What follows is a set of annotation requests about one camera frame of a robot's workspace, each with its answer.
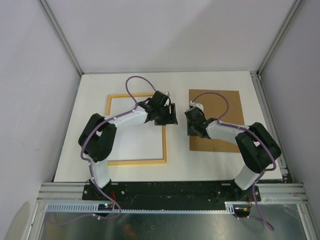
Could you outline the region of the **brown cardboard backing board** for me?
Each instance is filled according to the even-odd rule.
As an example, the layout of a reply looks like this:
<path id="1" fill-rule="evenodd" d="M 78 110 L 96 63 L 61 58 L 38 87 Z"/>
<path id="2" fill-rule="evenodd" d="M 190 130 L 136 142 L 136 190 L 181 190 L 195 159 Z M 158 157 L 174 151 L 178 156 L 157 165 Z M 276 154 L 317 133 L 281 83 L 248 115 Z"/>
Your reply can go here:
<path id="1" fill-rule="evenodd" d="M 225 123 L 244 125 L 240 93 L 236 90 L 190 89 L 189 100 L 200 103 L 206 119 L 221 117 Z M 189 150 L 194 152 L 239 153 L 237 145 L 219 139 L 189 137 Z"/>

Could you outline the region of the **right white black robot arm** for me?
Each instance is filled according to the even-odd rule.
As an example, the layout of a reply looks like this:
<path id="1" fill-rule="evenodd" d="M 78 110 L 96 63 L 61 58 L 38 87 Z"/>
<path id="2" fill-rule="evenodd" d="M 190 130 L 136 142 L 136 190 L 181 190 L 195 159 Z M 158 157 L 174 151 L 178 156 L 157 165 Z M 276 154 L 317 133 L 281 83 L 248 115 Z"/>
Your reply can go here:
<path id="1" fill-rule="evenodd" d="M 216 118 L 206 119 L 202 104 L 193 102 L 184 114 L 189 136 L 221 140 L 238 147 L 244 166 L 230 183 L 230 194 L 235 200 L 242 201 L 265 172 L 277 168 L 276 159 L 281 156 L 281 149 L 261 123 L 237 125 Z"/>

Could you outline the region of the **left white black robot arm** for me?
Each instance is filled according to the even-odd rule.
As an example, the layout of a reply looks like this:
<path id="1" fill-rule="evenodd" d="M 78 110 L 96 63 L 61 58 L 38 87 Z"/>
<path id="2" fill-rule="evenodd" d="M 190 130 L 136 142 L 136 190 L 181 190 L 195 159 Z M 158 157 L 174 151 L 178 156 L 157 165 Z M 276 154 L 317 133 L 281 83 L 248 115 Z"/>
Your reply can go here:
<path id="1" fill-rule="evenodd" d="M 143 101 L 133 100 L 134 107 L 123 113 L 112 116 L 93 114 L 78 139 L 80 157 L 88 162 L 90 180 L 95 185 L 93 194 L 100 200 L 107 199 L 111 193 L 107 158 L 118 132 L 148 122 L 154 122 L 156 126 L 178 124 L 176 104 L 167 93 L 157 90 Z"/>

